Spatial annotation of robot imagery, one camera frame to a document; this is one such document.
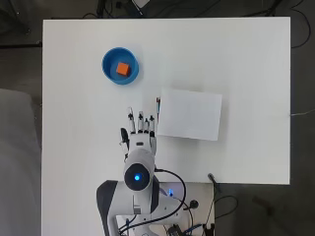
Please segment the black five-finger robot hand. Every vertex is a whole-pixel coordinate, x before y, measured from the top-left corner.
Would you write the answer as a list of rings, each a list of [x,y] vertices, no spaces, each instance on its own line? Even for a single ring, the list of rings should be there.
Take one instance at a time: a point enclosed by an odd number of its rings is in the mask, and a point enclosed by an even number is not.
[[[147,150],[152,155],[157,152],[156,138],[156,119],[153,115],[145,117],[140,111],[138,116],[135,116],[131,107],[127,108],[127,121],[129,129],[121,128],[121,142],[119,143],[124,160],[127,160],[131,152],[138,148]]]

